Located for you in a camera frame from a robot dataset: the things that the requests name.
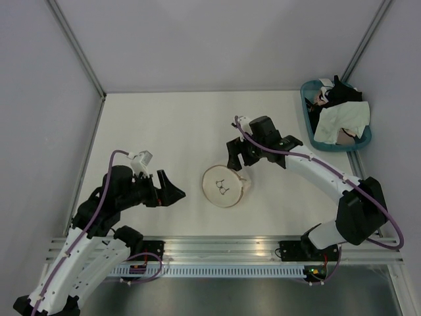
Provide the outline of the round white mesh laundry bag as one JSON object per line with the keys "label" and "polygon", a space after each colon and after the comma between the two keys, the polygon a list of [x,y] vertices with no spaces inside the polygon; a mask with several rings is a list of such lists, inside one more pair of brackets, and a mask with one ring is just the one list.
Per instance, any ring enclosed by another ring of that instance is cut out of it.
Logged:
{"label": "round white mesh laundry bag", "polygon": [[209,167],[202,176],[202,191],[206,199],[221,208],[237,205],[251,187],[245,170],[235,171],[224,165]]}

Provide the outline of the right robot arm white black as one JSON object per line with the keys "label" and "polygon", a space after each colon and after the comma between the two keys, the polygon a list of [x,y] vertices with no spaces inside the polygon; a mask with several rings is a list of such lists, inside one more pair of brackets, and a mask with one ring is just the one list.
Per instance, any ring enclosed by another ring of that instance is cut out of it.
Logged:
{"label": "right robot arm white black", "polygon": [[294,136],[281,136],[272,119],[234,117],[240,137],[226,144],[228,168],[240,171],[266,159],[322,190],[336,205],[334,219],[315,225],[300,237],[304,258],[315,260],[325,249],[342,243],[358,246],[388,222],[380,183],[338,171]]}

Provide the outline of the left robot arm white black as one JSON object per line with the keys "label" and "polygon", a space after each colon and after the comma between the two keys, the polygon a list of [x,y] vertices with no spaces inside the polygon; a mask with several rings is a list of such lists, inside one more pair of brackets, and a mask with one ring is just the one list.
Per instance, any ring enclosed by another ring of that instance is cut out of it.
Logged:
{"label": "left robot arm white black", "polygon": [[83,202],[68,231],[59,255],[37,288],[16,299],[20,315],[79,315],[88,297],[120,263],[147,257],[143,235],[128,226],[114,231],[112,240],[91,263],[87,260],[119,222],[121,212],[138,206],[168,207],[185,198],[163,170],[160,187],[151,176],[135,175],[130,167],[109,169],[103,183]]}

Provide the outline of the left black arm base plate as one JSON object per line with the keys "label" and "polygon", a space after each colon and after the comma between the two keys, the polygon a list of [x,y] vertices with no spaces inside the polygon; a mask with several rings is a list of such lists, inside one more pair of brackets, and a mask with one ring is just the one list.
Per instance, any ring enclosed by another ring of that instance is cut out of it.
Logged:
{"label": "left black arm base plate", "polygon": [[165,242],[163,240],[144,240],[142,245],[131,251],[130,261],[157,262],[164,255]]}

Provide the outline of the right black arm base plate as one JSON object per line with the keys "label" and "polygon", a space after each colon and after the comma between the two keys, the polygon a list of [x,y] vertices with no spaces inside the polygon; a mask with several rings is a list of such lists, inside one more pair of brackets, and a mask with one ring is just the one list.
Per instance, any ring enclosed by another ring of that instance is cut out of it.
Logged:
{"label": "right black arm base plate", "polygon": [[279,241],[279,253],[283,262],[304,262],[311,259],[298,240]]}

